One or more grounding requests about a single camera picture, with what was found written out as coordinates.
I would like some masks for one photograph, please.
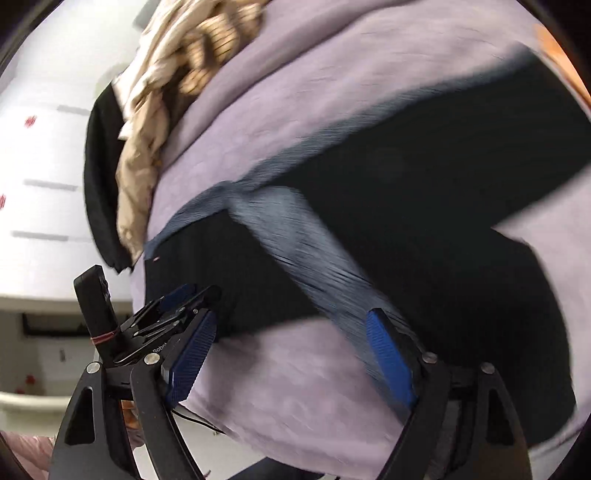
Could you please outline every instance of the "pile of clothes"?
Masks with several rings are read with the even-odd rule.
[[[381,307],[499,369],[548,478],[591,411],[589,97],[552,40],[514,0],[160,3],[90,116],[85,195],[135,309],[222,288],[189,410],[375,478],[408,416],[365,333]]]

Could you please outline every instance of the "pink fabric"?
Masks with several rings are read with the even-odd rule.
[[[22,467],[34,480],[47,480],[55,440],[0,432]]]

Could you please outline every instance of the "black cable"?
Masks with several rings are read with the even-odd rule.
[[[181,417],[182,419],[188,420],[188,421],[192,421],[193,423],[198,423],[200,425],[203,425],[204,427],[207,427],[210,430],[213,430],[214,432],[218,432],[218,433],[223,433],[225,435],[224,432],[222,432],[221,430],[218,430],[215,427],[212,427],[211,425],[208,425],[207,423],[205,423],[204,421],[200,421],[200,420],[196,420],[196,419],[192,419],[191,417],[187,417],[181,413],[179,413],[178,411],[172,410],[172,412],[175,415],[178,415],[179,417]]]

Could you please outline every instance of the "black garment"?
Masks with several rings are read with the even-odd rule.
[[[263,458],[230,480],[317,480],[323,476],[323,473],[307,472],[270,458]]]
[[[131,256],[117,235],[119,190],[115,172],[125,142],[123,117],[111,84],[100,94],[88,119],[84,163],[86,214],[96,247],[117,273],[131,267]]]
[[[419,101],[271,184],[302,192],[426,346],[456,365],[493,362],[529,445],[573,411],[569,345],[529,247],[492,226],[589,162],[591,125],[537,59],[487,85]],[[316,313],[243,225],[220,212],[146,262],[147,300],[220,285],[222,335]]]

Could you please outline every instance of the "metal screw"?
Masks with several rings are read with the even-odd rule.
[[[146,365],[154,365],[160,362],[160,356],[157,353],[149,353],[144,357],[144,363]]]
[[[88,364],[88,367],[86,367],[86,371],[90,374],[95,374],[100,370],[100,363],[98,362],[92,362],[91,364]]]
[[[426,364],[434,365],[437,363],[437,360],[437,355],[433,352],[425,352],[423,354],[423,362],[425,362]]]
[[[493,364],[490,364],[489,362],[484,362],[480,366],[480,370],[482,370],[487,375],[492,375],[493,373],[495,373],[495,366]]]

